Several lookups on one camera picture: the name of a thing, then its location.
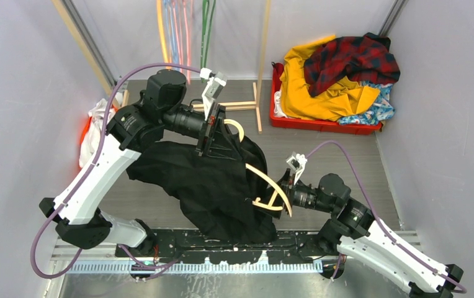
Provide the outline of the cream wooden hanger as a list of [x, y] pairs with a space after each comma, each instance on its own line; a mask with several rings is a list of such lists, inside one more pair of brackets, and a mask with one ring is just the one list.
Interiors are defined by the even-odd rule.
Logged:
[[[237, 122], [233, 119], [225, 119], [223, 121], [223, 123], [225, 125], [230, 125], [230, 126], [233, 126], [234, 128], [236, 128], [237, 131], [238, 131], [239, 141], [242, 142], [244, 140], [245, 132], [244, 132], [244, 129], [243, 129], [242, 125], [239, 122]], [[261, 202], [261, 200], [259, 198], [255, 199], [252, 202], [252, 204], [256, 207], [259, 207], [259, 208], [262, 208], [262, 209], [268, 210], [268, 211], [279, 212], [279, 211], [284, 210], [288, 213], [289, 217], [292, 217], [292, 215], [293, 215], [292, 206], [290, 205], [290, 201], [288, 199], [288, 196], [282, 190], [282, 188], [272, 178], [270, 178], [267, 174], [265, 174], [261, 170], [255, 168], [254, 166], [246, 163], [245, 168], [248, 171], [251, 171], [252, 173], [254, 173], [256, 176], [263, 179], [274, 190], [272, 195], [271, 195], [271, 198], [269, 199], [267, 204]], [[275, 200], [277, 199], [278, 196], [280, 196], [280, 198], [282, 200], [281, 205], [275, 205]]]

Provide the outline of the black pleated skirt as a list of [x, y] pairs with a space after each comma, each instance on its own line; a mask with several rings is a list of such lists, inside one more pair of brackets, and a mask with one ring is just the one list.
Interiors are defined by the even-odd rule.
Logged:
[[176, 142], [151, 144], [127, 168], [131, 180], [160, 186], [179, 200], [182, 213], [210, 239], [261, 244], [277, 238], [272, 217], [252, 204], [272, 191], [245, 168], [267, 173], [260, 147], [248, 137], [240, 142], [242, 160], [199, 156], [193, 145]]

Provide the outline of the blue patterned garment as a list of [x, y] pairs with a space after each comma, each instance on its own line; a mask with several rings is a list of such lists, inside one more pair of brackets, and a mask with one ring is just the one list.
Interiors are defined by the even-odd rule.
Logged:
[[363, 114], [341, 117], [337, 123], [340, 125], [378, 125], [381, 122], [391, 119], [395, 115], [395, 108], [390, 104], [390, 93], [393, 83], [375, 84], [369, 81], [361, 81], [361, 86], [368, 86], [378, 89], [380, 94], [373, 104]]

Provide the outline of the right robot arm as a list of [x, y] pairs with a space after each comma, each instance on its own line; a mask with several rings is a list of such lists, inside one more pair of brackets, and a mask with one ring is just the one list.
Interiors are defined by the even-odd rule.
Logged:
[[453, 297], [464, 292], [463, 269], [440, 263], [419, 251], [365, 204], [336, 174], [324, 175], [313, 187], [287, 170], [279, 180], [293, 206], [330, 215], [315, 242], [326, 255], [350, 256], [397, 285], [409, 297]]

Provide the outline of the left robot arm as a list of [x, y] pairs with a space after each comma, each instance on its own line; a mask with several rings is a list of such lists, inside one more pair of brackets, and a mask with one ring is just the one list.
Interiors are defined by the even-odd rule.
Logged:
[[166, 130], [195, 138], [200, 156], [241, 159], [238, 142], [225, 125], [225, 108], [216, 103], [227, 78], [207, 68], [200, 70], [200, 77], [207, 82], [202, 112], [183, 104], [186, 76], [171, 69], [150, 76], [140, 99], [108, 119], [98, 149], [67, 190], [40, 203], [63, 241], [83, 250], [106, 242], [130, 247], [140, 256], [153, 252], [154, 235], [145, 223], [109, 215], [99, 204], [119, 176]]

